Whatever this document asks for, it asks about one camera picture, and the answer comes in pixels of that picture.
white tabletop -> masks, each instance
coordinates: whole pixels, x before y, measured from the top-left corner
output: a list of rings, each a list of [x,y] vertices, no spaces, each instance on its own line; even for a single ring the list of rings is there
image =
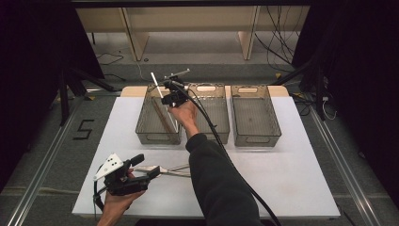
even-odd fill
[[[112,153],[121,160],[143,153],[145,160],[140,164],[143,166],[173,168],[188,163],[185,132],[180,145],[140,143],[135,129],[143,100],[143,97],[117,98],[73,214],[94,214],[93,176]],[[232,162],[278,218],[337,218],[340,213],[293,99],[272,97],[272,102],[282,133],[278,143],[273,148],[238,148],[234,146],[231,131],[225,148]],[[103,185],[104,181],[100,180],[99,189]],[[258,205],[261,217],[269,218],[267,211]],[[125,215],[136,218],[203,218],[190,178],[169,175],[152,180],[147,192],[134,201]]]

black sleeve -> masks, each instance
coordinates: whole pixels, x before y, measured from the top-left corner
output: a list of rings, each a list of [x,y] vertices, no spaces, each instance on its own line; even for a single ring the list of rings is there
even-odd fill
[[[192,136],[185,148],[207,225],[262,225],[257,203],[225,152],[204,134]]]

transparent storage container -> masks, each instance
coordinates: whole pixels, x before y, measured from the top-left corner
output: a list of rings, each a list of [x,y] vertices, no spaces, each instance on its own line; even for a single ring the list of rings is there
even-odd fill
[[[160,88],[163,96],[169,90]],[[167,105],[162,105],[161,96],[155,85],[148,85],[136,126],[136,133],[142,144],[180,144],[181,126],[168,114]]]
[[[194,100],[196,100],[195,95],[198,97],[212,124],[215,126],[220,140],[223,144],[226,144],[229,139],[230,124],[224,84],[190,83],[188,89],[191,90],[188,91],[188,94]],[[197,126],[208,139],[215,140],[208,122],[200,112],[197,113]]]
[[[281,136],[267,85],[231,86],[231,114],[237,147],[274,147]]]

white bracket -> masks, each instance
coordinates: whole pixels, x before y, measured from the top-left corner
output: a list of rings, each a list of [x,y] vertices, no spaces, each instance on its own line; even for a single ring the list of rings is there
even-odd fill
[[[106,158],[105,162],[97,171],[97,174],[94,176],[93,179],[94,181],[98,181],[99,179],[121,168],[122,166],[123,166],[123,161],[121,161],[120,158],[115,153],[112,153],[111,155],[109,155],[108,158]]]

person's arm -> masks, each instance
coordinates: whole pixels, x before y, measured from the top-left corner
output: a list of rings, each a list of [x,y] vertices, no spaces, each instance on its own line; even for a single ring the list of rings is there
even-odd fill
[[[168,110],[187,132],[191,180],[207,225],[261,226],[258,205],[247,184],[224,150],[200,133],[196,107],[186,102]]]
[[[128,176],[130,178],[135,178],[135,176],[132,174],[132,171],[133,169],[128,170]],[[123,216],[125,210],[128,209],[132,204],[132,202],[144,194],[144,192],[145,191],[140,191],[125,196],[113,196],[106,192],[103,214],[97,223],[97,226],[115,225]]]

